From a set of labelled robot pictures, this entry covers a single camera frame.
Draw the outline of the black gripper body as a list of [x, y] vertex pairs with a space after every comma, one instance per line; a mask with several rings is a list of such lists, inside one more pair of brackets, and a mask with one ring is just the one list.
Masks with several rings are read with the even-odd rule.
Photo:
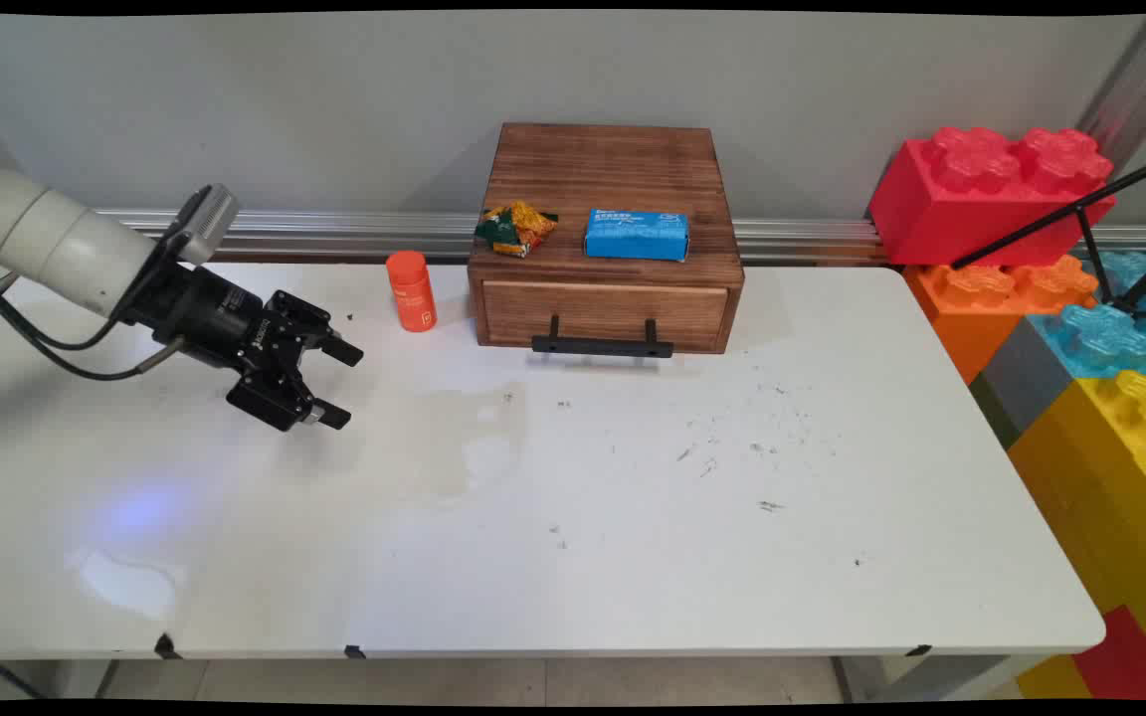
[[300, 371], [303, 355], [335, 335], [330, 313], [317, 305], [283, 290], [265, 302], [214, 272], [182, 265], [157, 273], [121, 320], [188, 357], [235, 371], [227, 403], [281, 432], [305, 425], [319, 399]]

